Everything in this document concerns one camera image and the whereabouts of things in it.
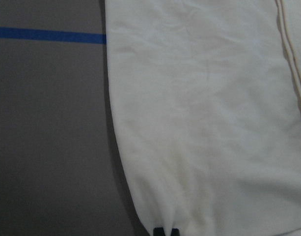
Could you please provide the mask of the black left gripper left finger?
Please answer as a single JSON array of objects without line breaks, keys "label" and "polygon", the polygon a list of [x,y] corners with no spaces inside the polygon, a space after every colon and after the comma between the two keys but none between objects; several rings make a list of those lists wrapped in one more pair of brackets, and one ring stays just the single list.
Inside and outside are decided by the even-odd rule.
[{"label": "black left gripper left finger", "polygon": [[165,236],[164,228],[162,228],[162,227],[154,228],[153,236]]}]

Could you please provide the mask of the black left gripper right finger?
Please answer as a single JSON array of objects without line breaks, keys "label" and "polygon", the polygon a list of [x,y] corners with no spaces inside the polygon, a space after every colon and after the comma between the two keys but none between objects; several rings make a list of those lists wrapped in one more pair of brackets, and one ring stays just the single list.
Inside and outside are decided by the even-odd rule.
[{"label": "black left gripper right finger", "polygon": [[173,228],[171,230],[170,236],[180,236],[180,232],[178,228]]}]

